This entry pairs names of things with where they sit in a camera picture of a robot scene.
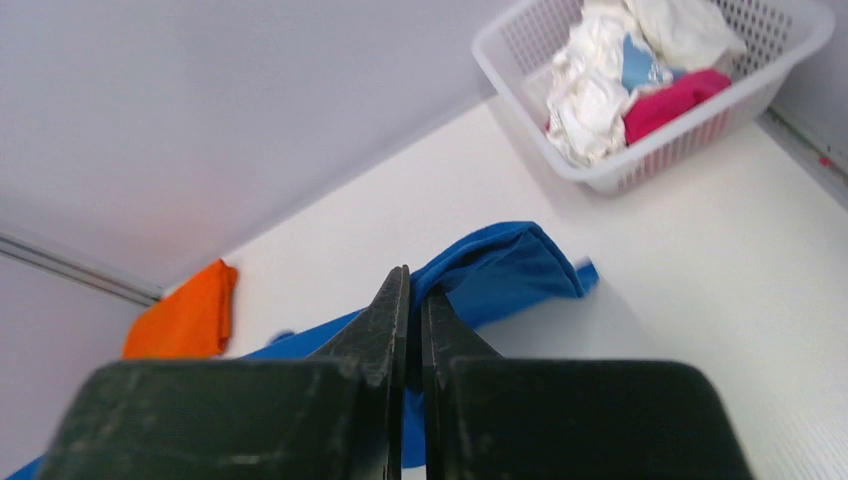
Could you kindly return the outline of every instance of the blue cloth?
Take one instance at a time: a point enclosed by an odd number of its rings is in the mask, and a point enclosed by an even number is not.
[[[663,79],[673,83],[686,75],[682,68],[660,63],[644,41],[639,40],[638,45],[635,44],[629,33],[624,37],[621,50],[621,84],[630,93],[642,86],[663,85]]]
[[[505,222],[488,226],[454,243],[410,276],[412,313],[408,348],[420,348],[418,309],[435,286],[444,289],[463,322],[478,328],[551,297],[582,298],[597,282],[598,273],[591,263],[575,269],[535,223]],[[326,343],[357,313],[282,338],[244,358],[304,357]],[[403,466],[418,467],[425,462],[420,387],[407,389],[404,403]],[[23,478],[31,476],[16,477],[16,480]]]

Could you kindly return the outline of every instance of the white tabletop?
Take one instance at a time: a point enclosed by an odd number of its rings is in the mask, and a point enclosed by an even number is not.
[[[848,478],[848,213],[756,125],[604,198],[556,177],[498,99],[480,105],[227,256],[228,355],[357,309],[391,267],[504,220],[536,221],[602,281],[484,328],[496,349],[691,363],[759,478]]]

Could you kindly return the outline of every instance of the pink cloth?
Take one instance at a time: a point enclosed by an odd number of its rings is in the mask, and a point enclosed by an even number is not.
[[[642,97],[624,116],[624,137],[632,145],[730,86],[730,78],[716,70],[686,75],[674,85]]]

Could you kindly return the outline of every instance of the laundry basket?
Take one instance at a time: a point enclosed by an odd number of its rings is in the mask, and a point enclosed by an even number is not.
[[[582,0],[526,0],[477,35],[473,52],[498,93],[563,178],[602,193],[637,185],[761,114],[789,71],[830,38],[834,17],[813,0],[715,0],[748,45],[733,86],[591,168],[570,164],[545,137],[550,62],[581,19]]]

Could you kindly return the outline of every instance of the folded orange towel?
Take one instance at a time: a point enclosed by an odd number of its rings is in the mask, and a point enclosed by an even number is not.
[[[230,298],[238,270],[218,260],[141,314],[123,358],[207,358],[230,338]]]

